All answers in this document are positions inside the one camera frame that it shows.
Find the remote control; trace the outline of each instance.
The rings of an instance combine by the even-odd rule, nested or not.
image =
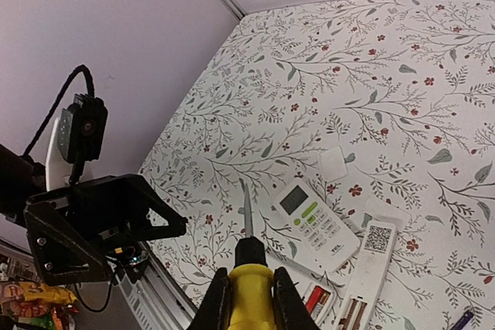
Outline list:
[[[342,266],[359,249],[357,236],[301,179],[294,179],[278,194],[274,207],[329,272]]]

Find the remote button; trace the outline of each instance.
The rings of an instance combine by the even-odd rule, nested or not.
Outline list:
[[[318,203],[315,201],[313,204],[311,204],[309,206],[308,209],[306,209],[304,212],[302,212],[302,214],[301,214],[302,218],[306,218],[317,206],[318,206]]]
[[[318,231],[315,231],[311,234],[311,236],[309,237],[309,241],[313,241],[315,238],[317,238],[318,236]]]
[[[335,227],[335,223],[331,223],[327,228],[326,228],[326,232],[330,232],[330,230]]]
[[[325,244],[326,244],[326,239],[323,239],[322,241],[320,241],[318,243],[318,245],[316,245],[316,251],[320,250],[323,247],[323,245],[325,245]]]
[[[312,241],[311,246],[315,247],[317,243],[319,243],[322,240],[323,236],[318,234],[318,236]]]
[[[339,232],[339,231],[340,231],[340,226],[338,226],[336,229],[334,229],[334,230],[333,230],[333,231],[332,231],[332,232],[328,235],[328,237],[329,237],[329,238],[330,238],[330,237],[332,237],[333,235],[335,235],[335,234],[336,234],[337,232]]]

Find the purple pen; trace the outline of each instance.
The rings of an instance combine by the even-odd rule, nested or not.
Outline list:
[[[450,330],[462,330],[464,326],[468,324],[469,321],[471,321],[471,318],[474,317],[474,313],[468,309],[467,311],[464,312],[464,315],[456,322],[454,326]]]

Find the snack bag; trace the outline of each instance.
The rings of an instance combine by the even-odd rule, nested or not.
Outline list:
[[[53,321],[53,317],[51,313],[47,313],[43,317],[38,318],[17,318],[17,322],[19,324],[33,325],[38,328],[44,328],[45,330],[57,330],[55,322]]]
[[[31,281],[7,281],[0,283],[0,304],[7,301],[42,300],[53,304],[73,304],[76,295],[63,287],[50,287]]]
[[[43,301],[7,301],[2,303],[2,314],[13,319],[42,317],[51,309],[52,305]]]

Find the floral wallpaper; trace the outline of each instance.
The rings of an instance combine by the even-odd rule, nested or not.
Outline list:
[[[271,206],[299,177],[358,236],[368,198],[410,216],[369,329],[446,330],[466,308],[473,328],[495,329],[494,117],[491,2],[349,0],[249,15],[142,166],[189,218],[185,236],[152,249],[199,304],[215,270],[234,264],[247,186],[271,262],[308,268],[301,292],[310,276],[334,287],[332,319],[356,257],[326,272]],[[349,175],[326,182],[317,155],[335,145]]]

